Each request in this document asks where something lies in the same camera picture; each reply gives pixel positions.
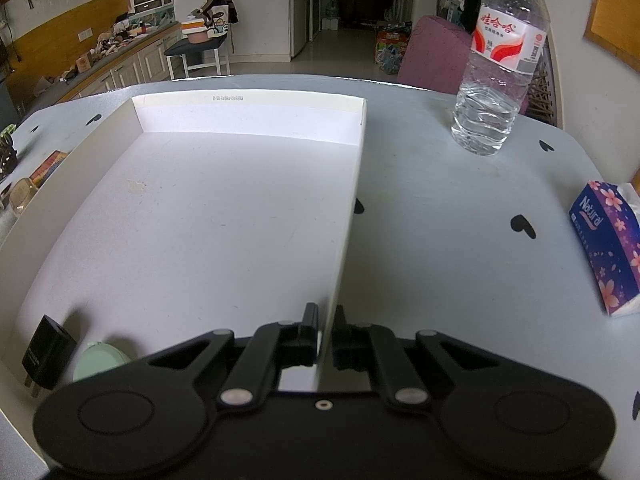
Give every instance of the plastic water bottle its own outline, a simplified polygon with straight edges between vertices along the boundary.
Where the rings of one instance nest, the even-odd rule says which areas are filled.
[[[549,27],[544,0],[482,0],[451,133],[478,155],[507,138],[527,94]]]

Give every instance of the white refrigerator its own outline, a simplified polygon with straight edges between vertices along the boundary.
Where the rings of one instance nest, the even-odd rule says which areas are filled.
[[[308,16],[307,0],[289,0],[289,37],[290,54],[296,56],[305,47],[308,41]]]

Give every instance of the bottle label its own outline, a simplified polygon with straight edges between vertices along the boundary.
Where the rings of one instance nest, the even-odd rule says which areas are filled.
[[[508,70],[533,74],[545,40],[544,30],[482,6],[471,50]]]

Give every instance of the floor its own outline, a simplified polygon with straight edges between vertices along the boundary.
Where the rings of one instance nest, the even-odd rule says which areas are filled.
[[[232,63],[231,73],[237,74],[320,74],[353,77],[373,81],[395,82],[373,61],[375,32],[355,28],[321,30],[315,41],[291,62]],[[215,68],[192,70],[190,76],[216,75]]]

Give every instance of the chair backrest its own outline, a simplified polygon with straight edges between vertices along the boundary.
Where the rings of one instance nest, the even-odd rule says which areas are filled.
[[[471,35],[439,16],[423,16],[409,38],[396,82],[457,94],[471,48]],[[520,113],[527,109],[525,97]]]

